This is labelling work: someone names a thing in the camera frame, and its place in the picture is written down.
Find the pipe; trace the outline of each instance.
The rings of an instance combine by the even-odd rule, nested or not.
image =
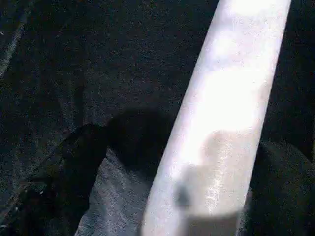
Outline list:
[[[144,236],[235,235],[290,0],[220,0],[144,213]]]

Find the black fabric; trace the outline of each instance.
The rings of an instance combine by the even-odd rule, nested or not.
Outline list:
[[[104,126],[120,114],[111,121],[113,150],[99,169],[77,234],[132,235],[217,2],[1,1],[0,205],[76,128]],[[312,155],[314,14],[312,1],[292,1],[262,134],[272,140],[267,150],[282,149],[282,139],[301,150],[304,155],[289,155],[296,161]],[[279,208],[277,197],[286,203],[287,194],[267,194],[269,188],[281,192],[271,187],[277,183],[272,171],[286,161],[273,161],[287,155],[273,150],[264,156],[253,173],[253,198],[255,192],[261,197],[253,200],[248,223],[257,235],[303,235],[312,208],[305,212],[310,219],[300,221],[299,207]],[[288,176],[280,178],[281,186],[298,175],[312,192],[303,168],[287,171],[279,173]],[[296,195],[306,204],[301,189]],[[266,201],[270,207],[257,208]],[[277,219],[288,215],[280,227]]]

